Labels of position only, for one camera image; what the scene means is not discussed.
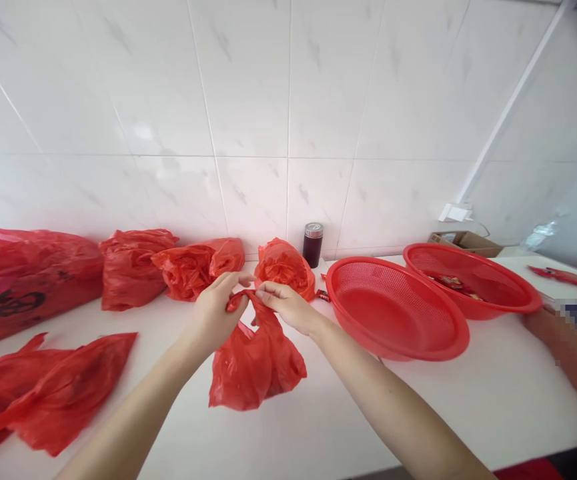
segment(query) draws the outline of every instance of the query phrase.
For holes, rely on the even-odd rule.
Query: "red packet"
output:
[[[537,267],[531,267],[530,265],[527,265],[527,267],[530,268],[530,270],[533,273],[537,273],[537,275],[539,275],[540,277],[551,278],[563,283],[570,283],[571,285],[577,285],[576,273],[565,270],[557,270],[550,267],[543,269]]]

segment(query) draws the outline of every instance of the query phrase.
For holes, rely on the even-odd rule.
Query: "forearm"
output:
[[[207,356],[202,346],[182,335],[57,480],[137,478],[179,391]]]
[[[325,317],[313,340],[388,449],[417,480],[493,479],[404,381]]]

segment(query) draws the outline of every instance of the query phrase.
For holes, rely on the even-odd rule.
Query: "red plastic bowl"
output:
[[[326,288],[342,328],[378,357],[441,361],[468,346],[460,310],[430,280],[404,267],[345,258],[328,271]]]
[[[487,258],[455,247],[414,243],[404,249],[406,265],[420,276],[457,277],[485,301],[471,298],[433,281],[446,292],[470,320],[489,320],[500,315],[530,313],[542,306],[535,288],[515,272]]]

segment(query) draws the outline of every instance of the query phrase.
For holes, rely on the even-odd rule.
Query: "water bottle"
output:
[[[552,237],[557,232],[557,221],[553,220],[544,225],[537,225],[531,233],[520,245],[524,250],[535,251],[541,244],[549,237]]]

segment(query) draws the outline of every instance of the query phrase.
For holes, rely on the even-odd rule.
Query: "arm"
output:
[[[193,320],[155,367],[68,462],[57,480],[136,479],[177,394],[199,366],[230,336],[248,305],[226,313],[232,289],[254,280],[246,273],[224,273],[204,290]]]
[[[413,477],[495,478],[413,389],[290,287],[264,282],[257,296],[314,340],[373,430]]]

